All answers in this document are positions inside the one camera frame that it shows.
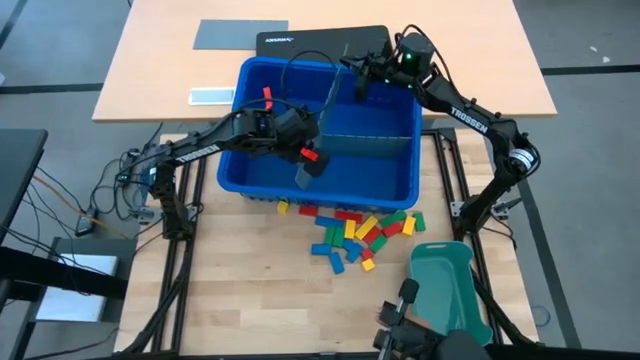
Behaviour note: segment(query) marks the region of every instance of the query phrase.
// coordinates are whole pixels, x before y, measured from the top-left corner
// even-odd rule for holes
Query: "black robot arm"
[[[432,62],[437,50],[424,33],[396,35],[392,54],[369,54],[364,58],[343,57],[341,62],[359,75],[356,99],[366,98],[370,82],[386,82],[409,88],[418,103],[431,111],[445,113],[487,137],[493,147],[496,166],[493,180],[479,194],[465,201],[456,216],[456,239],[477,232],[491,216],[493,205],[511,187],[530,176],[540,164],[540,156],[526,134],[512,119],[502,119],[460,95]]]
[[[324,171],[329,157],[314,149],[312,139],[318,135],[318,124],[309,112],[290,105],[289,110],[276,115],[272,110],[247,109],[247,105],[208,130],[192,132],[182,140],[151,148],[146,156],[154,161],[149,192],[160,200],[165,238],[187,240],[194,233],[192,216],[176,193],[174,178],[179,166],[232,150],[250,155],[278,155],[291,163],[304,164],[304,170],[313,177]]]

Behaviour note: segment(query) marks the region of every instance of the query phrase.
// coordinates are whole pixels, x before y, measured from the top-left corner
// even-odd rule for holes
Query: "blue plastic bin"
[[[262,98],[266,86],[271,87],[274,98],[281,98],[280,76],[286,63],[287,60],[266,57],[245,61],[233,108]],[[327,63],[292,63],[286,74],[287,100],[305,104],[312,111],[322,108],[334,74]],[[336,100],[321,126],[326,135],[322,147],[333,148],[328,151],[331,160],[321,177],[301,189],[294,180],[297,165],[277,156],[249,157],[228,151],[222,154],[218,168],[222,188],[255,200],[286,200],[372,212],[413,206],[419,190],[420,106],[407,89],[383,83],[372,84],[368,99],[356,103],[356,76],[346,69],[341,76]],[[284,107],[274,103],[274,110],[282,112]],[[343,141],[336,146],[327,144],[327,138],[334,136]],[[406,146],[400,148],[398,142]],[[380,151],[388,143],[394,143],[390,151]]]

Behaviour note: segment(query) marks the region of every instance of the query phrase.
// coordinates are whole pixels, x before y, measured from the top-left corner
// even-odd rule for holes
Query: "toy block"
[[[284,200],[280,200],[278,201],[278,214],[286,214],[287,211],[289,211],[289,203],[284,201]]]
[[[334,227],[338,227],[338,226],[344,225],[344,220],[329,218],[329,217],[326,217],[326,216],[316,216],[315,223],[318,226],[324,226],[324,227],[334,226]]]
[[[324,233],[324,243],[328,245],[333,245],[333,237],[335,236],[336,228],[328,227],[327,231]]]
[[[390,238],[393,235],[399,233],[402,231],[402,222],[397,221],[394,222],[393,224],[387,226],[386,228],[382,229],[382,233],[384,234],[384,236]]]
[[[369,248],[371,249],[371,251],[376,253],[380,251],[380,249],[382,249],[382,247],[386,243],[387,243],[387,237],[384,235],[380,235],[374,242],[371,243],[371,245],[369,245]]]
[[[371,243],[378,237],[380,236],[380,234],[382,233],[382,230],[380,230],[379,227],[374,226],[371,231],[369,231],[369,233],[367,233],[367,235],[365,235],[364,238],[362,238],[362,241],[366,242],[367,244],[371,245]]]
[[[413,235],[413,229],[416,227],[416,218],[413,216],[407,217],[404,221],[404,227],[402,228],[402,233],[408,236]]]
[[[369,248],[362,250],[362,252],[360,253],[360,257],[362,257],[362,260],[371,259],[373,255],[375,255],[375,253]]]
[[[356,221],[355,220],[345,220],[344,237],[346,239],[354,239],[356,237]]]
[[[342,243],[342,248],[347,250],[347,252],[351,251],[351,249],[353,249],[353,246],[356,245],[356,242],[351,240],[351,239],[344,239],[344,242]]]
[[[311,245],[311,255],[329,255],[329,254],[331,254],[331,245],[329,244]]]
[[[341,220],[353,220],[358,224],[362,222],[362,214],[352,213],[349,211],[336,210],[336,213],[333,217]]]
[[[358,231],[356,231],[356,237],[360,240],[364,239],[364,237],[369,233],[371,229],[378,223],[378,219],[375,216],[371,215],[367,218],[367,221],[360,226]]]
[[[362,268],[364,271],[369,272],[376,267],[376,264],[373,262],[373,259],[367,259],[362,262]]]
[[[363,250],[364,248],[362,247],[362,245],[353,243],[353,247],[351,248],[351,250],[349,250],[345,259],[347,259],[347,261],[350,263],[355,262],[356,260],[358,260],[358,256],[360,256]]]
[[[329,262],[331,263],[334,274],[338,275],[344,272],[344,264],[342,263],[342,259],[340,259],[340,254],[329,254]]]
[[[422,211],[414,212],[413,217],[416,219],[416,231],[422,232],[427,230],[427,224],[424,222],[424,215],[422,215]]]
[[[298,214],[307,215],[307,216],[318,216],[318,207],[300,205],[300,210],[298,210]]]
[[[333,246],[342,247],[344,245],[344,228],[337,227],[333,232]]]
[[[407,217],[407,213],[402,210],[398,210],[393,215],[389,215],[386,218],[380,220],[380,226],[383,228],[393,224],[394,222],[402,221]]]

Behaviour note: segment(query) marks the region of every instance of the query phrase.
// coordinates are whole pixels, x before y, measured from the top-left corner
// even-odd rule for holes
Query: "wooden table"
[[[492,178],[484,140],[471,130],[457,134],[470,191],[478,193]],[[178,137],[163,136],[162,141]],[[384,300],[396,300],[409,251],[419,243],[452,238],[433,139],[422,139],[420,199],[413,209],[424,212],[427,231],[391,238],[376,255],[372,272],[346,264],[338,276],[325,257],[309,254],[311,244],[322,241],[323,228],[298,215],[295,206],[289,215],[279,215],[274,203],[222,190],[216,181],[219,157],[210,157],[181,354],[372,351],[379,328],[374,314]],[[448,162],[454,174],[453,161]],[[192,168],[190,179],[195,178]],[[487,227],[503,230],[492,221]],[[159,231],[141,236],[139,245]],[[537,338],[511,241],[488,231],[480,236],[496,300],[525,335]],[[116,350],[134,339],[154,311],[167,248],[167,241],[156,240],[137,254]],[[165,344],[170,343],[172,311],[167,319]]]
[[[491,111],[556,110],[511,0],[136,0],[96,105],[95,121],[203,121],[229,106],[190,106],[192,88],[235,87],[251,50],[193,50],[202,19],[288,20],[289,29],[420,26],[443,54],[457,88]],[[436,114],[425,112],[426,116]]]

